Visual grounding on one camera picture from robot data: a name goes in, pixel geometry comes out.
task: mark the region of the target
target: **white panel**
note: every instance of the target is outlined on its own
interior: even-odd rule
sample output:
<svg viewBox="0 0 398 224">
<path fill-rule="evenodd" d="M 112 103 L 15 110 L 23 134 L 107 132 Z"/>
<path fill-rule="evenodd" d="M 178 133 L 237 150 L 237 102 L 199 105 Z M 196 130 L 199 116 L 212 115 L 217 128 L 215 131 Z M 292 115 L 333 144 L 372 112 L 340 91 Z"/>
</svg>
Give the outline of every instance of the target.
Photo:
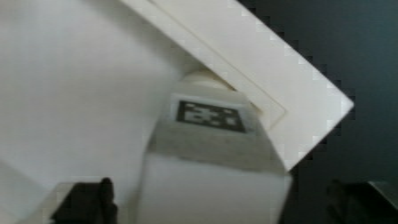
<svg viewBox="0 0 398 224">
<path fill-rule="evenodd" d="M 235 0 L 123 1 L 247 94 L 290 170 L 349 113 L 350 99 Z"/>
</svg>

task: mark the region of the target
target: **black object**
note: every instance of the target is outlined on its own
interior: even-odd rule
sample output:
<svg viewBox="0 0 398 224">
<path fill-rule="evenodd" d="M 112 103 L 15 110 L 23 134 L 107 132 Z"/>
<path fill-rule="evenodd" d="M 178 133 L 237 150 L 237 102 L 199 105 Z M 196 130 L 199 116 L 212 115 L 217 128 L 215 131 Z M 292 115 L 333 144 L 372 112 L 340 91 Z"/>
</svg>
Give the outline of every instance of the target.
<svg viewBox="0 0 398 224">
<path fill-rule="evenodd" d="M 331 224 L 398 223 L 398 210 L 379 190 L 368 182 L 343 184 L 333 181 L 327 188 Z"/>
<path fill-rule="evenodd" d="M 52 219 L 55 224 L 116 224 L 114 184 L 77 183 Z"/>
</svg>

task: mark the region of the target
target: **dark background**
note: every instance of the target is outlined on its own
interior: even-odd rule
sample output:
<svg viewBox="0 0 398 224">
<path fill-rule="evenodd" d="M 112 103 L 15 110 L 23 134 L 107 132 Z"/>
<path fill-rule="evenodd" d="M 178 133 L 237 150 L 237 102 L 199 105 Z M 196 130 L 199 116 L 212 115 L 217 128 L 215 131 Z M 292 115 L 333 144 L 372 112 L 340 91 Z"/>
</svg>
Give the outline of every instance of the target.
<svg viewBox="0 0 398 224">
<path fill-rule="evenodd" d="M 283 224 L 325 223 L 325 188 L 398 186 L 398 1 L 240 0 L 356 103 L 292 173 Z"/>
</svg>

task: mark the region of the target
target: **white surface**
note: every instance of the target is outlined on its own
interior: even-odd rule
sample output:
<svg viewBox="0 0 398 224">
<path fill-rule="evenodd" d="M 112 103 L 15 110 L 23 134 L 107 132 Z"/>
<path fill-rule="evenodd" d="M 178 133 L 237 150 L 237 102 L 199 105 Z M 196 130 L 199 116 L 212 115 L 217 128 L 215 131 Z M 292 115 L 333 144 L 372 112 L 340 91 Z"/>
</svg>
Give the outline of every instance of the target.
<svg viewBox="0 0 398 224">
<path fill-rule="evenodd" d="M 130 201 L 169 89 L 201 64 L 114 0 L 0 1 L 0 46 L 0 160 L 31 183 L 2 176 L 0 210 L 22 220 L 61 182 L 109 176 Z"/>
<path fill-rule="evenodd" d="M 137 224 L 278 223 L 290 181 L 150 153 Z"/>
<path fill-rule="evenodd" d="M 121 1 L 247 94 L 290 170 L 352 101 L 235 0 Z"/>
</svg>

